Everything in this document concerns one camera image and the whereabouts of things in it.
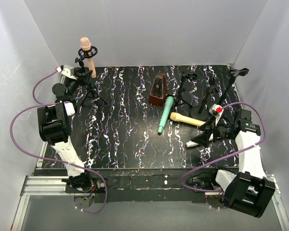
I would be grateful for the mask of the black tripod shock-mount stand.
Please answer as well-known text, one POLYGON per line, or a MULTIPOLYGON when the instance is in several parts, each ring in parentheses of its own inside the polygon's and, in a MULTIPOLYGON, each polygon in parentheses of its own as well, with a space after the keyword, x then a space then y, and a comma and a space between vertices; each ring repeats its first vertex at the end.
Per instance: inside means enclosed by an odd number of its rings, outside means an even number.
POLYGON ((97 92, 96 86, 92 86, 91 84, 91 74, 93 73, 93 70, 90 70, 88 67, 85 67, 84 60, 91 59, 98 53, 98 49, 95 46, 89 45, 87 47, 81 47, 78 51, 79 58, 75 58, 75 63, 78 63, 80 65, 81 70, 76 71, 74 76, 77 78, 77 81, 80 85, 86 87, 86 94, 83 98, 83 100, 80 103, 80 106, 83 106, 85 103, 85 100, 87 98, 95 98, 95 99, 101 99, 105 105, 108 105, 108 102, 104 100, 97 92))

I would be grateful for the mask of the black round-base mic stand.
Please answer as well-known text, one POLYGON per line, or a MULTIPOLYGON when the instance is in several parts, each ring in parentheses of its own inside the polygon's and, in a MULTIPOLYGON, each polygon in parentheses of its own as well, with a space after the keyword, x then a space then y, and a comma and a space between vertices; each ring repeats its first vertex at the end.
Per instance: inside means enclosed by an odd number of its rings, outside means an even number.
POLYGON ((215 84, 215 78, 214 77, 209 78, 209 86, 206 90, 206 94, 204 98, 201 101, 201 104, 194 106, 190 109, 189 115, 191 118, 201 120, 201 121, 206 121, 208 119, 209 112, 206 109, 206 105, 207 105, 209 96, 212 95, 214 91, 217 92, 217 89, 214 86, 214 84, 215 84))

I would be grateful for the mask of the pink microphone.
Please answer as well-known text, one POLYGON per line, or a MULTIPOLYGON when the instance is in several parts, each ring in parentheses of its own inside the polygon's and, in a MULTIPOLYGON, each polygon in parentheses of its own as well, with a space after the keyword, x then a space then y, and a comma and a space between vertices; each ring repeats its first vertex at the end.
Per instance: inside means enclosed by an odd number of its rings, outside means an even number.
POLYGON ((85 59, 87 59, 89 70, 92 70, 91 77, 96 78, 96 70, 93 56, 97 54, 97 48, 91 45, 91 42, 87 37, 83 37, 80 39, 80 47, 83 51, 85 59))

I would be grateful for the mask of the yellow microphone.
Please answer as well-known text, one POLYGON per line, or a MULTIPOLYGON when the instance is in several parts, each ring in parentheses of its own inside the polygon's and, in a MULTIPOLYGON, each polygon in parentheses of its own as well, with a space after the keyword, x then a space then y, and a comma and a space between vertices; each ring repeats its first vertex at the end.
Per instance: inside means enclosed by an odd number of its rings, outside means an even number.
POLYGON ((170 115, 170 119, 175 122, 183 122, 193 126, 202 126, 205 124, 204 121, 193 119, 191 117, 183 116, 180 113, 172 112, 170 115))

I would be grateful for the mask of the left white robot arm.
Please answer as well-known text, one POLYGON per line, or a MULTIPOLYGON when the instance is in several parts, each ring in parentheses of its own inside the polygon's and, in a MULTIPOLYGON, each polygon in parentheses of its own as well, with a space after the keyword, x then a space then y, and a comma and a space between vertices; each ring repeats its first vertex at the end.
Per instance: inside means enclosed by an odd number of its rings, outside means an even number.
POLYGON ((81 192, 93 192, 96 188, 84 164, 72 144, 72 126, 70 116, 76 113, 73 94, 84 82, 78 76, 65 77, 64 83, 53 86, 56 104, 41 106, 37 109, 38 127, 41 139, 47 142, 59 154, 67 170, 68 179, 63 180, 72 188, 81 192))

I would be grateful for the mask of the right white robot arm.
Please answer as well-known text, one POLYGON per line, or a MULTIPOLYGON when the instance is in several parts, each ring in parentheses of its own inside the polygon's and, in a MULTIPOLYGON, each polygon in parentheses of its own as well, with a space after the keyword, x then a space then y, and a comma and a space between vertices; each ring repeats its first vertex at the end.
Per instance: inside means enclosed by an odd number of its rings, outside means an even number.
POLYGON ((186 143, 188 148, 208 146, 210 141, 227 138, 234 140, 239 151, 239 170, 234 173, 225 167, 218 167, 199 189, 212 183, 223 193, 223 205, 227 208, 260 218, 276 187, 267 179, 263 169, 260 147, 261 128, 251 120, 251 111, 236 111, 230 125, 214 122, 206 125, 202 134, 186 143))

